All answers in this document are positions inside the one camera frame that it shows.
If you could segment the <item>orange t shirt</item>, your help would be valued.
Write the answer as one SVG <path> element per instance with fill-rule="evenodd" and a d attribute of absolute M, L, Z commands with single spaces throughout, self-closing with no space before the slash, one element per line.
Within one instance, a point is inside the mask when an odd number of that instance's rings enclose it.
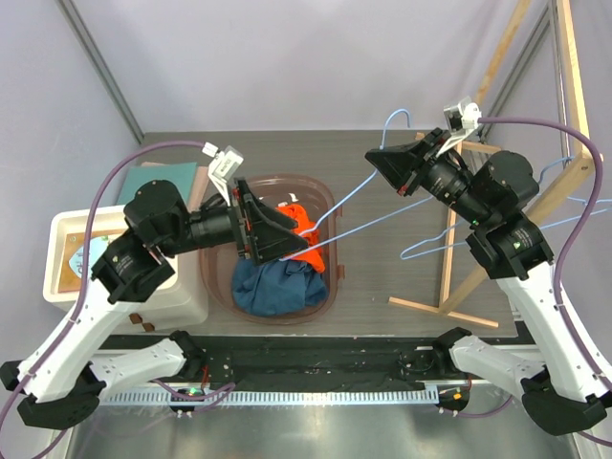
<path fill-rule="evenodd" d="M 276 209 L 296 222 L 293 232 L 303 237 L 309 246 L 314 246 L 319 242 L 319 231 L 314 229 L 315 223 L 310 220 L 303 206 L 291 204 L 280 206 Z M 312 249 L 301 255 L 293 256 L 291 260 L 308 263 L 317 273 L 324 273 L 326 270 L 321 248 Z"/>

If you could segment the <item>blue t shirt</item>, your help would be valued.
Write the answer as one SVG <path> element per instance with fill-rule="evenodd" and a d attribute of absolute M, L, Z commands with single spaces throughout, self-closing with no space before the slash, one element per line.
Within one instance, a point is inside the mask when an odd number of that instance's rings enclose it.
<path fill-rule="evenodd" d="M 321 273 L 307 262 L 274 261 L 256 266 L 238 261 L 231 280 L 235 304 L 257 317 L 276 317 L 315 307 L 328 296 Z"/>

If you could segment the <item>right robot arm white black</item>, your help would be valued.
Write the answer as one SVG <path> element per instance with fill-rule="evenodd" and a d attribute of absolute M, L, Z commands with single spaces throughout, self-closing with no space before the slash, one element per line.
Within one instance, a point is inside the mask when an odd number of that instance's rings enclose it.
<path fill-rule="evenodd" d="M 364 158 L 402 196 L 421 188 L 470 225 L 470 253 L 521 314 L 542 361 L 502 351 L 456 327 L 433 341 L 432 366 L 451 378 L 468 373 L 517 398 L 544 431 L 588 430 L 611 406 L 611 366 L 555 283 L 560 264 L 523 208 L 539 192 L 531 164 L 501 150 L 471 172 L 436 128 L 409 144 L 375 148 Z"/>

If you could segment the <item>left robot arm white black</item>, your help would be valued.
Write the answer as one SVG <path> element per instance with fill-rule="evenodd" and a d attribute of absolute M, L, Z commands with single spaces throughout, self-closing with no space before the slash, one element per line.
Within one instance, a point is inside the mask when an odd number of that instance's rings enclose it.
<path fill-rule="evenodd" d="M 202 374 L 205 351 L 185 331 L 122 357 L 94 357 L 175 273 L 169 258 L 233 243 L 241 257 L 261 265 L 309 246 L 295 233 L 296 222 L 262 203 L 243 179 L 227 201 L 216 195 L 193 212 L 175 185 L 151 181 L 123 214 L 126 231 L 85 266 L 89 278 L 76 304 L 27 359 L 1 366 L 1 383 L 23 397 L 17 412 L 25 426 L 68 429 L 134 386 L 173 377 L 191 382 Z"/>

